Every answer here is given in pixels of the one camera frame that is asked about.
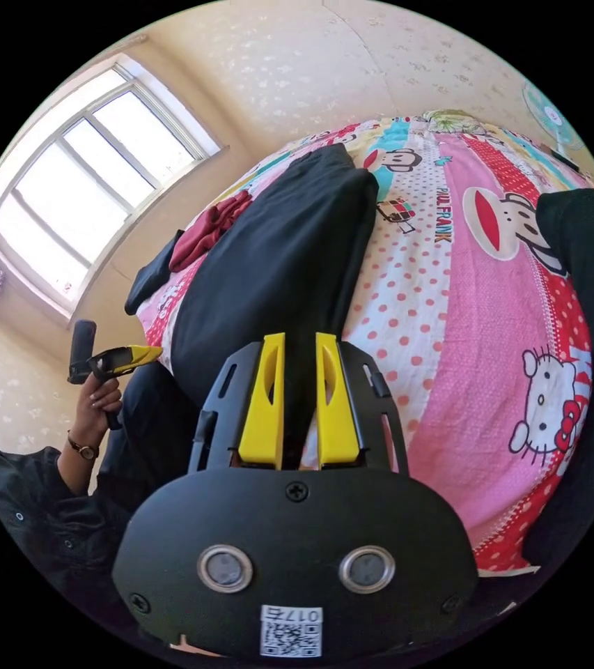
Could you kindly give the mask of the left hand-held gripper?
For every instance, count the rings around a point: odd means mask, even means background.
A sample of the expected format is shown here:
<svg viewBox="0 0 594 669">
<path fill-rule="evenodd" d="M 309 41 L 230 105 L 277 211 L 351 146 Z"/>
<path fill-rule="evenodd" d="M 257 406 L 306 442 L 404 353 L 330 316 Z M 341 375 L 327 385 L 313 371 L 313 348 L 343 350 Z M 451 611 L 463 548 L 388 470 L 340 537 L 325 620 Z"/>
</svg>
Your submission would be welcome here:
<svg viewBox="0 0 594 669">
<path fill-rule="evenodd" d="M 111 349 L 94 355 L 83 362 L 76 363 L 71 368 L 73 372 L 71 379 L 80 382 L 80 394 L 81 387 L 90 373 L 94 374 L 101 381 L 114 378 L 119 382 L 120 378 L 130 375 L 136 368 L 154 362 L 157 356 L 161 356 L 162 353 L 163 348 L 161 346 L 131 345 L 128 348 Z M 120 428 L 119 412 L 120 410 L 107 414 L 108 427 L 111 431 Z"/>
</svg>

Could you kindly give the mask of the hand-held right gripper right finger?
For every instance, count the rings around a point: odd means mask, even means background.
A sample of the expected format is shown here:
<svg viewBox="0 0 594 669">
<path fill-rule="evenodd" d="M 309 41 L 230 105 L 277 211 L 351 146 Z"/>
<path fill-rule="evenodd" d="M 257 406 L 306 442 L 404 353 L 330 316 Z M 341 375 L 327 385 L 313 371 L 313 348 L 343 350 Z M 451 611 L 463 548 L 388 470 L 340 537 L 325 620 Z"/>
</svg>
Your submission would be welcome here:
<svg viewBox="0 0 594 669">
<path fill-rule="evenodd" d="M 359 457 L 359 441 L 335 335 L 315 335 L 315 368 L 318 464 L 352 465 Z"/>
</svg>

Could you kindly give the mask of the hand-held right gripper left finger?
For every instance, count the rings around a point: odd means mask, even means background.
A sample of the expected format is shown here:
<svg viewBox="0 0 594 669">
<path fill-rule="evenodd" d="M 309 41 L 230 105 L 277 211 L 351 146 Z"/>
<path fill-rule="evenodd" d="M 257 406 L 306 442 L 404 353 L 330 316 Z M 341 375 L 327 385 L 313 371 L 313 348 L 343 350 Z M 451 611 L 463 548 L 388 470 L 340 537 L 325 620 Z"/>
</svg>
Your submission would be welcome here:
<svg viewBox="0 0 594 669">
<path fill-rule="evenodd" d="M 265 336 L 238 447 L 245 465 L 282 466 L 285 357 L 286 336 Z"/>
</svg>

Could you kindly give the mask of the person's left hand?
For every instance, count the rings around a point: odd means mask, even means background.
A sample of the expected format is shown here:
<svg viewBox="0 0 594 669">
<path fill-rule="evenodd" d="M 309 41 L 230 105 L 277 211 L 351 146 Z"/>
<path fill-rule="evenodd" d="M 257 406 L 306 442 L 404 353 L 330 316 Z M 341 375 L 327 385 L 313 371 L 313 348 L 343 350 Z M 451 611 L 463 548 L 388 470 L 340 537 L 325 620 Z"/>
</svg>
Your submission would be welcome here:
<svg viewBox="0 0 594 669">
<path fill-rule="evenodd" d="M 119 382 L 101 381 L 90 373 L 81 387 L 70 438 L 81 446 L 98 448 L 109 429 L 107 414 L 121 408 Z"/>
</svg>

